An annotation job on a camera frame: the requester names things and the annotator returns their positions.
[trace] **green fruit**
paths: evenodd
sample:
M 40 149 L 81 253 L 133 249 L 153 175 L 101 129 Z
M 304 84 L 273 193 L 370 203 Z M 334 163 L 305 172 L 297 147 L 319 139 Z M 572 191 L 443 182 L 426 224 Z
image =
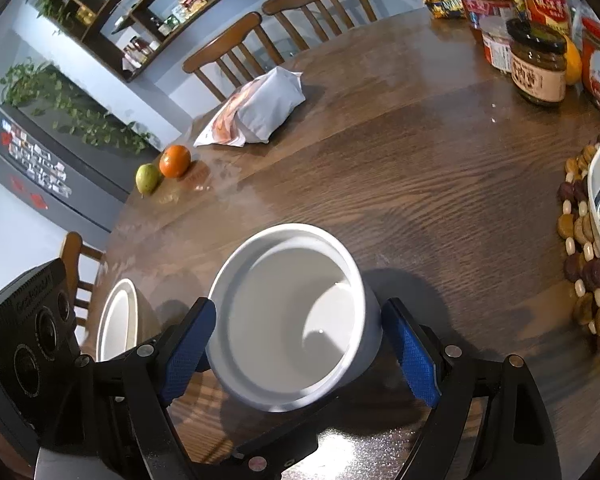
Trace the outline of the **green fruit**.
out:
M 151 193 L 160 182 L 160 170 L 153 164 L 143 164 L 136 173 L 136 186 L 142 194 Z

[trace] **table surface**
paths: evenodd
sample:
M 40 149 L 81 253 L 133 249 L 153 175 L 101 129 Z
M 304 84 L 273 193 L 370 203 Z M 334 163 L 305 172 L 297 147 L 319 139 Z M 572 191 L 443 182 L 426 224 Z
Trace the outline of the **table surface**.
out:
M 181 181 L 131 195 L 98 273 L 85 350 L 117 280 L 130 278 L 161 323 L 178 321 L 248 237 L 315 224 L 344 243 L 381 302 L 402 298 L 443 342 L 485 358 L 522 355 L 564 479 L 579 478 L 600 451 L 600 357 L 571 322 L 556 190 L 564 161 L 600 133 L 600 113 L 577 88 L 557 110 L 527 103 L 465 22 L 425 9 L 356 28 L 286 67 L 304 72 L 307 101 L 269 144 L 197 149 Z M 428 410 L 386 346 L 343 399 L 320 449 L 283 478 L 394 477 Z M 464 478 L 481 409 L 474 402 L 449 478 Z M 241 405 L 211 371 L 170 413 L 204 462 L 298 416 Z

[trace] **black jar lid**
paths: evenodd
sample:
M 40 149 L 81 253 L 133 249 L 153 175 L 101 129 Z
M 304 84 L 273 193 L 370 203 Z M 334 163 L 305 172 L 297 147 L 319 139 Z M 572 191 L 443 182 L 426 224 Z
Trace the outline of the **black jar lid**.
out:
M 514 18 L 507 22 L 507 32 L 518 43 L 546 54 L 564 54 L 567 41 L 564 36 L 542 23 Z

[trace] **red jar lid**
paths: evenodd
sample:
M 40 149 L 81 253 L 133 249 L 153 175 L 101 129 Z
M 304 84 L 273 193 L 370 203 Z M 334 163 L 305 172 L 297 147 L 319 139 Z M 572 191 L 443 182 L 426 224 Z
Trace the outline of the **red jar lid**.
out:
M 587 31 L 600 40 L 600 23 L 591 18 L 583 18 L 582 25 Z

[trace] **screw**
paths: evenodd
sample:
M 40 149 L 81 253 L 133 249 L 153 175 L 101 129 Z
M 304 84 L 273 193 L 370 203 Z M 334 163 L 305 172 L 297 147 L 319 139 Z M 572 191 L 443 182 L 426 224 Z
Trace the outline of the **screw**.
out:
M 509 356 L 509 363 L 511 363 L 511 366 L 515 366 L 516 368 L 522 368 L 522 365 L 525 363 L 525 361 L 519 355 L 514 354 Z
M 89 364 L 90 361 L 91 357 L 89 357 L 87 354 L 82 354 L 81 356 L 76 358 L 74 364 L 77 368 L 84 368 L 86 365 Z
M 445 354 L 449 357 L 458 358 L 462 355 L 462 349 L 456 345 L 448 345 L 445 347 Z
M 140 357 L 149 357 L 152 353 L 154 353 L 154 347 L 151 345 L 142 345 L 137 353 Z
M 249 460 L 249 469 L 251 469 L 255 473 L 259 473 L 260 471 L 264 471 L 267 468 L 267 461 L 263 456 L 254 456 L 251 460 Z

